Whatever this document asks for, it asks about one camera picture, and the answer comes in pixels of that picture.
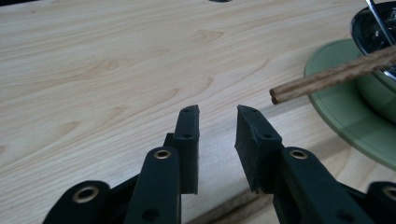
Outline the green round plate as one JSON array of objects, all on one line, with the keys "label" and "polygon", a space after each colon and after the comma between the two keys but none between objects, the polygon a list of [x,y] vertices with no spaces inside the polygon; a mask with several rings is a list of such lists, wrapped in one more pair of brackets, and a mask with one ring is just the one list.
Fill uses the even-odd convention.
[{"label": "green round plate", "polygon": [[[350,39],[319,47],[308,59],[304,75],[324,71],[360,56]],[[396,171],[396,124],[365,103],[352,81],[309,95],[322,119],[345,141],[369,158]]]}]

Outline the metal spoon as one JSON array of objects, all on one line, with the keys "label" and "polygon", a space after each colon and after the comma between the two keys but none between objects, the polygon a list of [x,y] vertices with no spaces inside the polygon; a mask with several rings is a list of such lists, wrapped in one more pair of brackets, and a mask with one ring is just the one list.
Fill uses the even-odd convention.
[{"label": "metal spoon", "polygon": [[388,27],[382,20],[380,14],[378,13],[378,10],[375,6],[375,2],[373,0],[365,0],[365,2],[367,4],[368,8],[370,9],[370,11],[372,12],[373,16],[375,17],[375,20],[377,21],[380,29],[382,30],[382,32],[383,32],[384,36],[386,37],[386,39],[388,40],[389,44],[391,46],[395,45],[396,41],[394,40],[393,35],[391,34]]}]

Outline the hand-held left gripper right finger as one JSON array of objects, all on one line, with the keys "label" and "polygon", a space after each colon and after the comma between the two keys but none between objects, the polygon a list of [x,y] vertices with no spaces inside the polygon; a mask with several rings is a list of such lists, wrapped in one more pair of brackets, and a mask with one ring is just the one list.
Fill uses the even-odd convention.
[{"label": "hand-held left gripper right finger", "polygon": [[235,148],[250,190],[274,196],[282,224],[374,224],[310,151],[284,147],[257,109],[237,107]]}]

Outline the shiny metal bowl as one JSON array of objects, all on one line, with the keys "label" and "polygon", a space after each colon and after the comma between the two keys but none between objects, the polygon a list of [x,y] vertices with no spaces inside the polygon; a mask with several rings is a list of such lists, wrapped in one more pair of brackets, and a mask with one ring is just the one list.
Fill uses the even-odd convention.
[{"label": "shiny metal bowl", "polygon": [[[379,3],[375,9],[396,43],[396,1]],[[389,47],[389,41],[368,7],[354,16],[350,32],[363,55]],[[396,124],[396,64],[388,70],[359,77],[356,83],[366,103],[381,117]]]}]

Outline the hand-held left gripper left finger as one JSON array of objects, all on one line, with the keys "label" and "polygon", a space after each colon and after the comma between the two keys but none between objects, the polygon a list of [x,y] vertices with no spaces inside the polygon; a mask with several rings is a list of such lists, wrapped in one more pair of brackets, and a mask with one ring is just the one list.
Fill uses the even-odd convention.
[{"label": "hand-held left gripper left finger", "polygon": [[180,110],[176,128],[146,156],[123,224],[180,224],[181,196],[196,194],[199,107]]}]

